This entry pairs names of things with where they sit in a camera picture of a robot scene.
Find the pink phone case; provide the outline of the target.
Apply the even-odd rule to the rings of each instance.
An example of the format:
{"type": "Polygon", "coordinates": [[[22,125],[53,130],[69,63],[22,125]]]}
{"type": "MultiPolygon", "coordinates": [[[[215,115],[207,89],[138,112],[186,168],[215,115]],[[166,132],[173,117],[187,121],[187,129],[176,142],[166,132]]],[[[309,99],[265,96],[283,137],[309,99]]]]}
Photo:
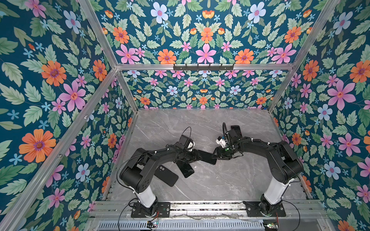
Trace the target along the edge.
{"type": "Polygon", "coordinates": [[[240,126],[238,126],[238,125],[232,125],[230,127],[231,127],[232,130],[235,131],[235,134],[236,134],[235,136],[242,137],[240,126]]]}

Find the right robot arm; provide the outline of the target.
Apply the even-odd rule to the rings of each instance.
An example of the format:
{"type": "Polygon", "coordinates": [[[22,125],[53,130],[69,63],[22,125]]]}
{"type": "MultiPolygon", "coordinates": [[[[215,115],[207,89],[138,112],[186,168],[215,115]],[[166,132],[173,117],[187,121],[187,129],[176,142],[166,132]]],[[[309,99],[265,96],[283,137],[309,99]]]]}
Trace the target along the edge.
{"type": "Polygon", "coordinates": [[[242,137],[235,130],[230,130],[218,137],[216,143],[218,147],[213,152],[214,159],[235,159],[236,153],[241,155],[252,153],[266,158],[272,179],[258,205],[258,210],[263,216],[271,216],[279,210],[289,185],[304,170],[299,157],[285,141],[265,142],[251,137],[242,137]]]}

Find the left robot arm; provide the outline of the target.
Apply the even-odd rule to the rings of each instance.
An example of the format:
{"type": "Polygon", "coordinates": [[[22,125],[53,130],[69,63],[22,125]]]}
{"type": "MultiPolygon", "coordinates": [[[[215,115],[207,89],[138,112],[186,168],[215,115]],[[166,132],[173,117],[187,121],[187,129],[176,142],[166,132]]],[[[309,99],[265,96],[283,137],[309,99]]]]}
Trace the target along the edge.
{"type": "Polygon", "coordinates": [[[188,178],[194,173],[190,164],[206,160],[209,153],[194,149],[194,146],[195,142],[190,137],[181,135],[175,144],[168,144],[158,150],[138,148],[129,158],[118,178],[136,195],[138,210],[144,216],[152,217],[159,212],[158,197],[150,186],[153,178],[158,178],[170,187],[173,187],[179,179],[179,176],[164,164],[175,163],[183,176],[188,178]]]}

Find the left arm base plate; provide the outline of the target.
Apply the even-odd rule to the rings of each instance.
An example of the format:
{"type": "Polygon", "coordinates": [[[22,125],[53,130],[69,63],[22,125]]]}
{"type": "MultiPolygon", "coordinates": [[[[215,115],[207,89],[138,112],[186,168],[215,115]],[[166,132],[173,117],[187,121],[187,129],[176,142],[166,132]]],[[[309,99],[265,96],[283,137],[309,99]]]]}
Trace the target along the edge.
{"type": "Polygon", "coordinates": [[[132,208],[131,218],[168,218],[170,216],[170,210],[170,202],[155,202],[149,208],[136,202],[132,208]]]}

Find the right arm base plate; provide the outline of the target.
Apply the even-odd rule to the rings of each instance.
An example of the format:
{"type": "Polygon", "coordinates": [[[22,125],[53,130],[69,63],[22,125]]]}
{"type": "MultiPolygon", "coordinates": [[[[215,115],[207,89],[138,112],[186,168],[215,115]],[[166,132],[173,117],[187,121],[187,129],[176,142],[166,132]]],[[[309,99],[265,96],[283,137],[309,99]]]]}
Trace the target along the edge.
{"type": "Polygon", "coordinates": [[[242,201],[249,217],[286,217],[286,212],[281,202],[271,205],[266,201],[242,201]]]}

